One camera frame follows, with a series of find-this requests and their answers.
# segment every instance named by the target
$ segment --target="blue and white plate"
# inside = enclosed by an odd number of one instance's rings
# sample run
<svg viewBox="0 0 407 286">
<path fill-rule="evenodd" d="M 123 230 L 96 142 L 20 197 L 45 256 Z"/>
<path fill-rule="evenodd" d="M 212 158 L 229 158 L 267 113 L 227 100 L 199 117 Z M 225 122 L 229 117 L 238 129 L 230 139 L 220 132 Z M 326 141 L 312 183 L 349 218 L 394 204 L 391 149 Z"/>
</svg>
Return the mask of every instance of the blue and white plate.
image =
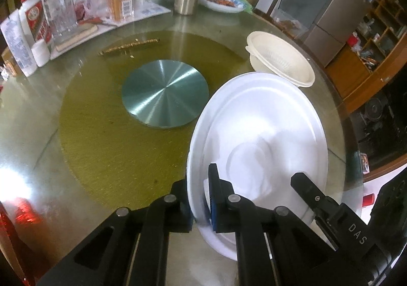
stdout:
<svg viewBox="0 0 407 286">
<path fill-rule="evenodd" d="M 215 2 L 208 0 L 199 0 L 199 3 L 204 5 L 206 8 L 212 9 L 214 11 L 224 12 L 227 14 L 242 12 L 246 8 L 246 5 L 240 0 L 228 0 L 228 1 L 232 2 L 235 6 L 234 7 L 223 6 L 221 4 L 217 4 Z"/>
</svg>

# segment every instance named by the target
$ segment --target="glass tabletop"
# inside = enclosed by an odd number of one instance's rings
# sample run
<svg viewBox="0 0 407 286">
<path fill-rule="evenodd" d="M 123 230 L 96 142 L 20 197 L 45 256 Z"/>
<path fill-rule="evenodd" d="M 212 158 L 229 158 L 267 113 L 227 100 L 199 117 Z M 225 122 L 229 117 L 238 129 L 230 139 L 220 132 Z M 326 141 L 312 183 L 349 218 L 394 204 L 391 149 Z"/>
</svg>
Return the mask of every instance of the glass tabletop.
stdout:
<svg viewBox="0 0 407 286">
<path fill-rule="evenodd" d="M 141 145 L 131 155 L 132 163 L 138 165 L 155 153 L 154 161 L 158 161 L 159 152 L 149 150 L 148 142 L 160 134 L 148 132 L 118 144 L 113 134 L 127 127 L 111 118 L 115 110 L 111 96 L 121 90 L 130 69 L 158 57 L 205 63 L 204 70 L 198 70 L 206 77 L 211 96 L 228 79 L 253 71 L 245 50 L 246 37 L 253 31 L 273 33 L 309 59 L 315 83 L 301 90 L 316 109 L 327 140 L 325 194 L 360 214 L 363 186 L 357 143 L 342 101 L 324 72 L 294 41 L 259 17 L 245 12 L 221 14 L 199 6 L 192 16 L 168 13 L 104 33 L 50 61 L 29 78 L 17 77 L 5 84 L 0 109 L 0 201 L 13 217 L 16 199 L 27 199 L 42 219 L 17 225 L 22 240 L 54 265 L 115 208 L 138 208 L 168 193 L 169 184 L 185 175 L 188 150 L 166 156 L 177 159 L 168 170 L 162 169 L 166 164 L 161 162 L 143 166 L 165 173 L 162 182 L 153 179 L 147 185 L 138 184 L 136 177 L 129 184 L 123 173 L 132 166 L 122 152 Z M 98 58 L 102 49 L 135 38 L 160 38 L 162 47 Z M 226 56 L 219 59 L 217 55 Z M 182 149 L 188 149 L 194 124 L 179 134 Z M 159 150 L 166 143 L 157 144 L 154 148 Z M 99 179 L 112 172 L 116 174 L 109 181 Z M 146 194 L 133 200 L 129 190 L 137 187 Z M 234 285 L 236 275 L 237 263 L 210 248 L 196 227 L 189 234 L 170 235 L 167 285 Z"/>
</svg>

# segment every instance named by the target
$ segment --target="wooden stick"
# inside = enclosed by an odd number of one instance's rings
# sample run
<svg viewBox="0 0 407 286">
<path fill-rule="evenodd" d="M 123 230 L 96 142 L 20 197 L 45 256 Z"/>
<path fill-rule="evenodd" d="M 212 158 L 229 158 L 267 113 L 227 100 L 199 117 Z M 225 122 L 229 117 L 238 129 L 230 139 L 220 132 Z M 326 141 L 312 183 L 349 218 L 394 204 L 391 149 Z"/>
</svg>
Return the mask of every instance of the wooden stick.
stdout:
<svg viewBox="0 0 407 286">
<path fill-rule="evenodd" d="M 125 45 L 121 45 L 121 46 L 117 46 L 117 47 L 102 50 L 101 52 L 99 52 L 99 55 L 104 55 L 106 53 L 112 53 L 114 51 L 118 51 L 118 50 L 122 50 L 122 49 L 128 49 L 130 47 L 135 47 L 135 46 L 139 46 L 139 45 L 145 45 L 145 44 L 150 43 L 150 42 L 159 42 L 159 39 L 149 39 L 149 40 L 145 40 L 145 41 L 136 41 L 136 42 L 132 42 L 132 43 L 127 43 Z"/>
</svg>

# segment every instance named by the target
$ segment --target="barcode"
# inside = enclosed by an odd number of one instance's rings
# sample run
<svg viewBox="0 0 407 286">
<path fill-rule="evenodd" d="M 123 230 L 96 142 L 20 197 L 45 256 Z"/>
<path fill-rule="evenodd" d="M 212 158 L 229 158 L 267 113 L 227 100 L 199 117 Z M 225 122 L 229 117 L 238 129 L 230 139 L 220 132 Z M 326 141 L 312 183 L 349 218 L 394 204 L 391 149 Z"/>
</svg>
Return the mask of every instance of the barcode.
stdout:
<svg viewBox="0 0 407 286">
<path fill-rule="evenodd" d="M 133 12 L 132 0 L 123 0 L 122 1 L 123 17 L 131 16 L 132 12 Z"/>
</svg>

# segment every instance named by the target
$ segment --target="refrigerator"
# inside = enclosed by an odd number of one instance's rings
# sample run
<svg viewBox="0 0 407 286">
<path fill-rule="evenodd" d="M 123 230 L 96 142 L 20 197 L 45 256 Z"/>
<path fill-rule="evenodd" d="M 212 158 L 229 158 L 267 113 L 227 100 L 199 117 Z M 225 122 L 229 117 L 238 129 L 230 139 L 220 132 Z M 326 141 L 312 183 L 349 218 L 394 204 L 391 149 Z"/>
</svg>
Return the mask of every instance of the refrigerator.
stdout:
<svg viewBox="0 0 407 286">
<path fill-rule="evenodd" d="M 282 0 L 279 9 L 308 28 L 300 40 L 326 67 L 363 20 L 370 0 Z"/>
</svg>

